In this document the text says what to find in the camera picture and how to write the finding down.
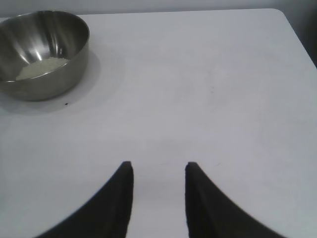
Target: table surface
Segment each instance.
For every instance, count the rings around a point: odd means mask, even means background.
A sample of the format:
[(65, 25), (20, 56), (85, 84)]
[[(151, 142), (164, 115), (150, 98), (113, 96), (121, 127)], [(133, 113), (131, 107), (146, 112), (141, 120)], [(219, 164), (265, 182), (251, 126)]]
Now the table surface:
[(0, 237), (44, 232), (126, 160), (129, 238), (188, 236), (188, 161), (275, 231), (317, 237), (317, 70), (283, 13), (81, 17), (90, 61), (76, 88), (0, 96)]

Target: white granular substance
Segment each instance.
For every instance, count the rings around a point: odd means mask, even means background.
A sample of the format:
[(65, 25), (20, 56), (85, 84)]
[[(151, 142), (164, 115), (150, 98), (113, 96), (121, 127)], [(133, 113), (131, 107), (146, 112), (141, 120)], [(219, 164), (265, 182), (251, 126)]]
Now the white granular substance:
[(16, 80), (40, 76), (64, 65), (68, 61), (68, 59), (50, 57), (48, 59), (34, 62), (28, 66), (25, 66), (17, 76)]

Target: stainless steel bowl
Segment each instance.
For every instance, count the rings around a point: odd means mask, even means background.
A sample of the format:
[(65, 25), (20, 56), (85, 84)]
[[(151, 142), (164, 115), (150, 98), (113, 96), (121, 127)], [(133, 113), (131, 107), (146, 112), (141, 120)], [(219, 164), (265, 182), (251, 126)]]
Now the stainless steel bowl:
[[(15, 98), (39, 101), (76, 85), (88, 62), (89, 28), (78, 16), (39, 11), (0, 23), (0, 91)], [(15, 80), (23, 67), (49, 57), (69, 61), (33, 78)]]

